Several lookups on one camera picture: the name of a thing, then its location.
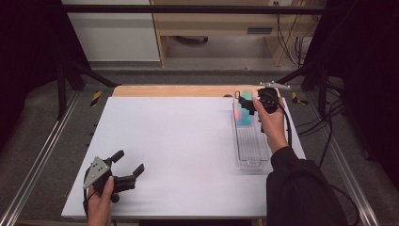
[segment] transparent tray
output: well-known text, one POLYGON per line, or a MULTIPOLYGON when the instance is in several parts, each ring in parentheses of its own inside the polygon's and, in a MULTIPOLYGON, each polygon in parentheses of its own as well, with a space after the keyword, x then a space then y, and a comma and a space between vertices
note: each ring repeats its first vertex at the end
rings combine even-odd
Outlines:
POLYGON ((235 99, 232 107, 236 166, 239 170, 262 171, 269 160, 270 148, 261 133, 258 113, 249 115, 235 99))

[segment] black jacket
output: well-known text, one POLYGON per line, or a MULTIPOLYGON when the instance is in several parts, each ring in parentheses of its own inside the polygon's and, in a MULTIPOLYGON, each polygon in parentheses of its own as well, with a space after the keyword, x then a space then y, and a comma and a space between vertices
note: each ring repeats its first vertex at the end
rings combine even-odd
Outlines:
POLYGON ((348 225, 343 209, 313 161, 298 159, 290 147, 271 157, 267 177, 267 225, 348 225))

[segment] aluminum rail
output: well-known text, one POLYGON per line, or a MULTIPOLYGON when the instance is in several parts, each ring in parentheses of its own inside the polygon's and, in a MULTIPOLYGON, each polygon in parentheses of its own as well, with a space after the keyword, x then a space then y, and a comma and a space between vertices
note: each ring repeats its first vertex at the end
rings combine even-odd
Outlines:
POLYGON ((64 116, 56 121, 56 124, 53 127, 52 132, 50 133, 49 137, 45 141, 38 157, 35 160, 32 168, 30 169, 29 173, 26 175, 23 184, 21 185, 20 189, 18 190, 17 194, 15 195, 14 199, 12 200, 11 204, 8 206, 6 212, 0 219, 1 226, 12 226, 18 219, 18 216, 21 214, 21 211, 26 204, 27 199, 30 196, 30 193, 33 190, 36 182, 39 180, 40 174, 51 154, 53 151, 56 142, 61 135, 65 124, 67 123, 73 108, 76 104, 76 100, 78 99, 80 91, 73 91, 71 98, 68 102, 68 108, 64 114, 64 116))
MULTIPOLYGON (((316 113, 316 115, 318 115, 317 101, 315 100, 314 95, 307 93, 306 96, 314 112, 316 113)), ((330 131, 329 125, 323 128, 324 132, 323 135, 325 136, 326 139, 328 138, 329 131, 330 131)), ((356 179, 355 173, 350 168, 348 162, 346 161, 345 156, 343 155, 343 152, 340 149, 340 146, 338 145, 337 140, 333 135, 331 137, 329 147, 331 148, 330 150, 332 153, 332 157, 334 159, 335 164, 337 165, 338 170, 340 171, 341 176, 343 177, 343 182, 345 183, 346 188, 348 189, 349 195, 351 196, 352 200, 359 209, 360 218, 363 221, 363 224, 365 226, 380 225, 372 207, 370 206, 366 196, 363 193, 363 190, 360 187, 358 179, 356 179)))
POLYGON ((324 15, 340 13, 340 8, 325 7, 254 7, 185 5, 62 5, 40 6, 45 10, 85 13, 216 13, 216 14, 294 14, 324 15))

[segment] human hand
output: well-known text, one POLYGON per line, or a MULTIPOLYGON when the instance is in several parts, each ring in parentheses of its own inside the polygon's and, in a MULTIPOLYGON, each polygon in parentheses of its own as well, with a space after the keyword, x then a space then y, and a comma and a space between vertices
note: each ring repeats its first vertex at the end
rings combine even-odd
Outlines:
MULTIPOLYGON (((279 97, 279 104, 284 107, 284 103, 279 97)), ((262 122, 264 133, 267 135, 267 144, 269 145, 272 153, 280 148, 287 147, 288 142, 285 138, 284 132, 284 113, 278 108, 274 113, 269 114, 264 109, 262 103, 253 98, 253 105, 258 111, 259 120, 262 122)))
POLYGON ((114 178, 111 176, 105 183, 103 195, 100 195, 91 185, 88 194, 88 226, 111 225, 111 195, 114 191, 114 178))

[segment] white table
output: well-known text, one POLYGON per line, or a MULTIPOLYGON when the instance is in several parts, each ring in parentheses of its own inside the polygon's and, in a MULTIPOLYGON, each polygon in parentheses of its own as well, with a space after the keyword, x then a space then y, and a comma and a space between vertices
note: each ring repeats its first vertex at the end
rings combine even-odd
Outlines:
MULTIPOLYGON (((136 189, 120 193, 114 218, 264 218, 272 167, 269 161, 257 174, 236 168, 231 104, 218 97, 110 97, 62 216, 86 217, 86 169, 95 156, 124 150, 114 175, 127 176, 141 163, 145 171, 136 189)), ((292 125, 293 148, 305 158, 292 125)))

